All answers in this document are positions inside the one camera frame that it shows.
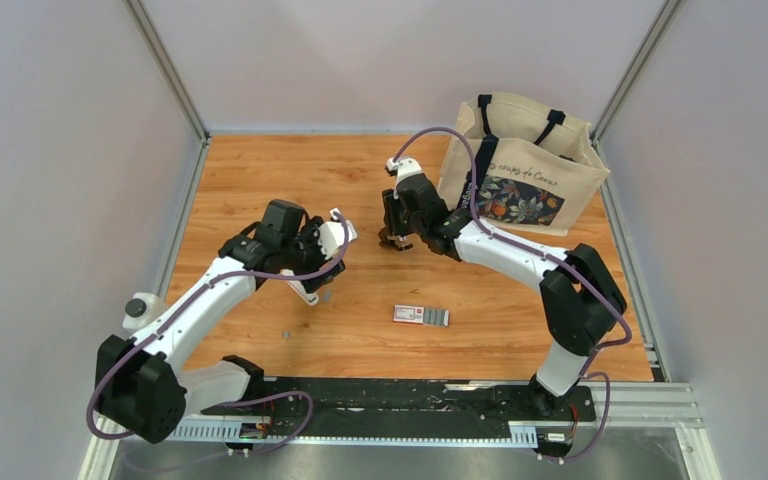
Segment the black stapler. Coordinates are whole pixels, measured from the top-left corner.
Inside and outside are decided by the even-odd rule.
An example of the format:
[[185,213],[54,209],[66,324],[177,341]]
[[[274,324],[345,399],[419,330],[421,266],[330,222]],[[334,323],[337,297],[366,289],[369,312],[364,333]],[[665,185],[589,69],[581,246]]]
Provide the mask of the black stapler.
[[406,240],[404,236],[393,235],[386,228],[378,232],[379,245],[388,250],[397,252],[407,251],[413,248],[413,244]]

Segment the white stapler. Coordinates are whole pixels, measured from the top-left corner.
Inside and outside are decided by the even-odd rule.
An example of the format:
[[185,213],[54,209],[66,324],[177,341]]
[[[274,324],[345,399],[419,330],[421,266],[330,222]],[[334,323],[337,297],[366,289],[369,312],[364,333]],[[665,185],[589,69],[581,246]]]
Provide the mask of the white stapler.
[[316,292],[308,293],[299,280],[286,280],[286,284],[308,305],[314,306],[319,302]]

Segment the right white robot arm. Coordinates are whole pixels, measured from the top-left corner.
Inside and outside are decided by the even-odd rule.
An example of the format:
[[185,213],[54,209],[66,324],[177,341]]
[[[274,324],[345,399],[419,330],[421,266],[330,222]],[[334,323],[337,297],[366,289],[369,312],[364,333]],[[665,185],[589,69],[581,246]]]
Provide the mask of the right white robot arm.
[[536,291],[552,337],[547,356],[529,382],[528,403],[538,417],[565,411],[597,353],[610,346],[606,335],[628,304],[597,250],[527,241],[475,220],[468,209],[450,209],[423,174],[382,193],[384,247],[410,248],[415,234],[437,255],[489,268]]

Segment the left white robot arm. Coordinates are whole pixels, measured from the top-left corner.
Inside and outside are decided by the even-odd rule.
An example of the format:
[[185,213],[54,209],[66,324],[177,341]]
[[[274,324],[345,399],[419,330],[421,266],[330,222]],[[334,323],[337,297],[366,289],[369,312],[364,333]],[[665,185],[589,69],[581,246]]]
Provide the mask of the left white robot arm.
[[264,405],[261,369],[237,356],[187,371],[197,346],[238,304],[268,280],[290,285],[308,304],[318,289],[345,269],[343,258],[357,231],[334,208],[328,218],[275,199],[261,220],[224,242],[199,279],[170,305],[134,295],[123,326],[129,335],[109,336],[99,346],[94,389],[85,410],[99,439],[131,435],[157,444],[182,419],[213,407],[233,406],[244,415]]

